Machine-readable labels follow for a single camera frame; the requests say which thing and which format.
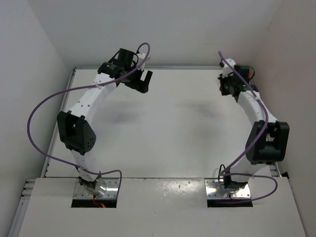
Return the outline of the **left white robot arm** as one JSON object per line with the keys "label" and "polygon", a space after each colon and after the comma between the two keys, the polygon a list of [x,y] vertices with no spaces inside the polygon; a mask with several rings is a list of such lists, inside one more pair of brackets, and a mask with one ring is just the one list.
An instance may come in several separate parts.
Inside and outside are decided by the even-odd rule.
{"label": "left white robot arm", "polygon": [[57,125],[60,141],[70,150],[76,161],[79,183],[94,197],[106,192],[101,171],[97,168],[96,156],[92,153],[97,136],[92,128],[94,115],[101,103],[119,84],[146,93],[152,72],[148,71],[141,79],[147,53],[132,52],[121,48],[108,62],[97,70],[96,76],[83,96],[67,112],[59,112]]}

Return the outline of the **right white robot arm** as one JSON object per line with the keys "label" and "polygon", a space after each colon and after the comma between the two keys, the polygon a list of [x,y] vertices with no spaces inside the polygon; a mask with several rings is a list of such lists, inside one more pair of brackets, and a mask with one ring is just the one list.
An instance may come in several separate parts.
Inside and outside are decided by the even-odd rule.
{"label": "right white robot arm", "polygon": [[255,70],[232,59],[219,63],[220,92],[232,96],[247,115],[252,126],[245,150],[228,166],[221,165],[218,179],[225,189],[240,189],[250,177],[268,165],[285,158],[290,127],[271,114],[251,80]]}

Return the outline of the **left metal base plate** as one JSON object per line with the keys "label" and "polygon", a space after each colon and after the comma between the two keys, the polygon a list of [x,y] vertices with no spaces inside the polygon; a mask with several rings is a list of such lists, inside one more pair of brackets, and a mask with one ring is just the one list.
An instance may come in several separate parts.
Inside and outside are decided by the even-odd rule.
{"label": "left metal base plate", "polygon": [[93,198],[113,200],[117,198],[118,189],[118,179],[99,178],[94,182],[79,179],[75,184],[73,198],[79,200]]}

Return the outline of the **metal base plate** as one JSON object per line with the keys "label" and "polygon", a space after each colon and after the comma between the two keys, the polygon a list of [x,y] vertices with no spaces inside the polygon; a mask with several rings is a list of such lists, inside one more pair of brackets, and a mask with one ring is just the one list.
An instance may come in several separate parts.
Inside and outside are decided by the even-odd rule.
{"label": "metal base plate", "polygon": [[117,198],[118,189],[118,179],[99,178],[94,182],[79,179],[75,184],[73,198],[79,200],[93,198],[113,200]]}
{"label": "metal base plate", "polygon": [[249,184],[233,182],[228,188],[225,188],[216,179],[205,179],[205,190],[207,199],[250,199],[251,193]]}

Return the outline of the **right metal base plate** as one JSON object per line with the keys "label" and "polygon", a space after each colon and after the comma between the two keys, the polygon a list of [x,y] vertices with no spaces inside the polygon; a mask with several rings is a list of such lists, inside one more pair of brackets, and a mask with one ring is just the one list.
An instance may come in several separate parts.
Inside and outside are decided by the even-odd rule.
{"label": "right metal base plate", "polygon": [[233,182],[228,188],[225,188],[216,179],[205,179],[205,190],[207,199],[250,199],[251,193],[249,184]]}

